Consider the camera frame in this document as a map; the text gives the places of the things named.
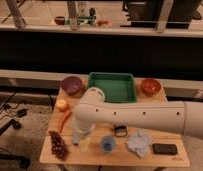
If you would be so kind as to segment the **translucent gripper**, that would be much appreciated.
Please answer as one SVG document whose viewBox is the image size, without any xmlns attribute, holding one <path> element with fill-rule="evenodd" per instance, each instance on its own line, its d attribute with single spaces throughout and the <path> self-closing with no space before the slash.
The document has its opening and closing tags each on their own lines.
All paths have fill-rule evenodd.
<svg viewBox="0 0 203 171">
<path fill-rule="evenodd" d="M 89 134 L 80 133 L 78 130 L 73 130 L 72 144 L 77 146 L 81 152 L 86 152 L 89 148 L 91 137 Z"/>
</svg>

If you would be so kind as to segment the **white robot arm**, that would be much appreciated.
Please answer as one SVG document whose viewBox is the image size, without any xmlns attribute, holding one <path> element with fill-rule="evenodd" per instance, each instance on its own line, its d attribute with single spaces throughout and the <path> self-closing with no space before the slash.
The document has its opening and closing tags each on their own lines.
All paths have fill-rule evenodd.
<svg viewBox="0 0 203 171">
<path fill-rule="evenodd" d="M 103 91 L 91 87 L 74 106 L 73 115 L 79 134 L 90 134 L 96 123 L 112 123 L 203 139 L 200 102 L 107 103 Z"/>
</svg>

